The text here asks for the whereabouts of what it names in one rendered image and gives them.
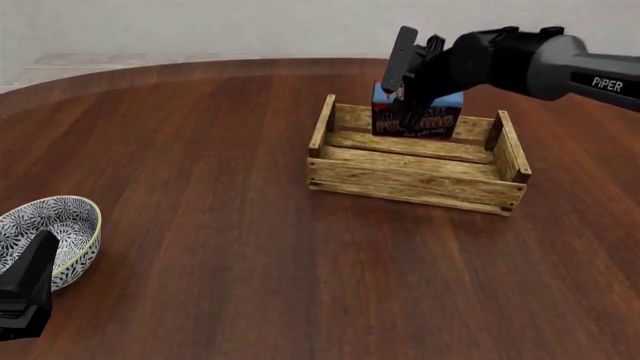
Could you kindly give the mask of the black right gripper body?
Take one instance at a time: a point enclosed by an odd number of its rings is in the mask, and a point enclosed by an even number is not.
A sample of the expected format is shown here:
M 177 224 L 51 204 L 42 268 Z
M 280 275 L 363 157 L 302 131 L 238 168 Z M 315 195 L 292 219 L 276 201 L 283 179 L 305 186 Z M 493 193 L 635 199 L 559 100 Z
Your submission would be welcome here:
M 403 78 L 405 100 L 440 98 L 473 87 L 471 77 L 462 68 L 472 34 L 463 34 L 447 50 L 435 50 L 429 44 L 440 45 L 444 39 L 433 35 L 434 41 L 421 45 L 418 35 L 409 35 L 411 57 Z

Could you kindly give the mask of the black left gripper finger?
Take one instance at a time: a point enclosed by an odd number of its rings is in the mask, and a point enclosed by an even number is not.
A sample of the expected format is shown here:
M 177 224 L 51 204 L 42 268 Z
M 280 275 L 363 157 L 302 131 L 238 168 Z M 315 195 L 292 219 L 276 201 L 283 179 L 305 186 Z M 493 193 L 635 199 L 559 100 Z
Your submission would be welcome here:
M 41 230 L 17 259 L 0 275 L 0 293 L 45 293 L 51 291 L 53 264 L 59 239 Z

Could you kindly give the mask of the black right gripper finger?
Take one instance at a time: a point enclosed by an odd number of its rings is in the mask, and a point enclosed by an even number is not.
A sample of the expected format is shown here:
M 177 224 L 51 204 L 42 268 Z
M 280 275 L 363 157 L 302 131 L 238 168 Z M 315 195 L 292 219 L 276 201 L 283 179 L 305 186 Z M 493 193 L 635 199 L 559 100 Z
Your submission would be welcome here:
M 403 93 L 403 122 L 405 128 L 415 128 L 423 117 L 424 109 L 428 107 L 428 99 L 420 92 L 404 89 Z

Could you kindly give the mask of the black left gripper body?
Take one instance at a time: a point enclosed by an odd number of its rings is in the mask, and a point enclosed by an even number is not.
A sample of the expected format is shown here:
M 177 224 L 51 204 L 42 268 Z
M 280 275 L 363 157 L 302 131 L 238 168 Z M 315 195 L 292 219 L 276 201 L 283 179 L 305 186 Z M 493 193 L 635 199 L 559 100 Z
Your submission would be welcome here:
M 26 296 L 0 290 L 0 342 L 39 338 L 52 314 L 49 290 Z

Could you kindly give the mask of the chocolate pudding box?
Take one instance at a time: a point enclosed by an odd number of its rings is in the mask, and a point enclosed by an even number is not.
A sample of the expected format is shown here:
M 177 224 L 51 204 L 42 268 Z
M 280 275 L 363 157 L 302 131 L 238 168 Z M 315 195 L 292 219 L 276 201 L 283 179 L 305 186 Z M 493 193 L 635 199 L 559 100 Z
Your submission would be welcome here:
M 403 92 L 387 93 L 376 82 L 371 98 L 371 133 L 379 137 L 441 138 L 452 137 L 464 104 L 464 93 L 456 92 L 428 103 L 415 128 L 403 122 Z

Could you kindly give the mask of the wooden slat tray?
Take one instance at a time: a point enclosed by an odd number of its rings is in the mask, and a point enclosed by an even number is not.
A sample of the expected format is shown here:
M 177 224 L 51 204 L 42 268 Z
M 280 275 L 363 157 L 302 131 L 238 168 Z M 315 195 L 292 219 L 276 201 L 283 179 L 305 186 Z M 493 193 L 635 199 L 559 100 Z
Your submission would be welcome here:
M 376 137 L 367 107 L 327 95 L 308 146 L 310 188 L 508 216 L 532 175 L 509 113 L 461 116 L 451 140 Z

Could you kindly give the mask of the black-and-white patterned bowl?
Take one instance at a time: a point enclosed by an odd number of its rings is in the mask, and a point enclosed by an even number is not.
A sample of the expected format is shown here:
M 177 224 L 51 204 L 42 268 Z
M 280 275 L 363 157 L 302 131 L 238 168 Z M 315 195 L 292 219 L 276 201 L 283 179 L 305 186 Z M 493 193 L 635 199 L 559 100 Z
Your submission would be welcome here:
M 101 245 L 102 214 L 84 197 L 35 200 L 0 216 L 0 275 L 15 263 L 41 230 L 59 240 L 51 290 L 72 284 L 91 266 Z

